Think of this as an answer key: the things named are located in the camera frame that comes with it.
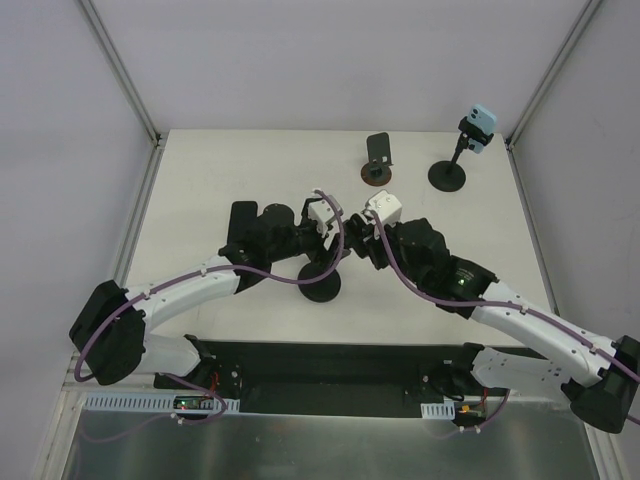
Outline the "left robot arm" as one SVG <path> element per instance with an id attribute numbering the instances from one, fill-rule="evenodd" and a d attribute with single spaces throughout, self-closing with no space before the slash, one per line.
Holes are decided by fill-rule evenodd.
<path id="1" fill-rule="evenodd" d="M 282 204 L 260 209 L 254 201 L 231 206 L 227 242 L 218 253 L 177 276 L 134 287 L 107 280 L 95 287 L 69 331 L 80 356 L 77 382 L 115 384 L 132 373 L 171 374 L 188 388 L 210 380 L 212 359 L 186 334 L 155 334 L 166 321 L 203 303 L 246 291 L 264 279 L 279 281 L 275 263 L 305 255 L 294 279 L 301 289 L 337 279 L 346 233 L 333 197 L 306 199 L 301 215 Z"/>

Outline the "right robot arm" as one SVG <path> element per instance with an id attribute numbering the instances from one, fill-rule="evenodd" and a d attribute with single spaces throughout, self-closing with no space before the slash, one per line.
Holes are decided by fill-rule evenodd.
<path id="1" fill-rule="evenodd" d="M 444 236 L 424 218 L 385 225 L 372 214 L 345 223 L 346 243 L 376 269 L 391 267 L 414 294 L 438 308 L 500 331 L 535 352 L 508 356 L 469 346 L 450 369 L 452 387 L 482 386 L 543 395 L 583 422 L 618 434 L 639 387 L 639 342 L 585 330 L 540 310 L 490 270 L 450 253 Z"/>

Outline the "brown base metal phone stand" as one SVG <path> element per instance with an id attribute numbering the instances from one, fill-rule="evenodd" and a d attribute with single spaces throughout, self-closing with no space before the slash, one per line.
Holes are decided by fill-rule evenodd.
<path id="1" fill-rule="evenodd" d="M 372 187 L 387 185 L 392 179 L 393 166 L 389 134 L 380 132 L 368 136 L 366 150 L 367 162 L 361 168 L 361 179 Z"/>

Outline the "black round base phone stand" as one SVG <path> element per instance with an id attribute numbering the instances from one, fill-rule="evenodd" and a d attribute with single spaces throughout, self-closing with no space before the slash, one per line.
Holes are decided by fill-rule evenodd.
<path id="1" fill-rule="evenodd" d="M 307 263 L 298 272 L 297 280 L 310 280 L 322 276 L 335 263 L 335 253 L 307 254 Z M 341 277 L 336 269 L 321 280 L 309 284 L 298 284 L 300 293 L 315 303 L 327 303 L 334 300 L 341 290 Z"/>

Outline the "black phone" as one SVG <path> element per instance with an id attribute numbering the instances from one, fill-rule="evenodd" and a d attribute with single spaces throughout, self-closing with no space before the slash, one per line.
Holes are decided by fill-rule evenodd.
<path id="1" fill-rule="evenodd" d="M 255 201 L 235 201 L 231 205 L 227 243 L 244 251 L 247 231 L 257 218 L 258 204 Z"/>

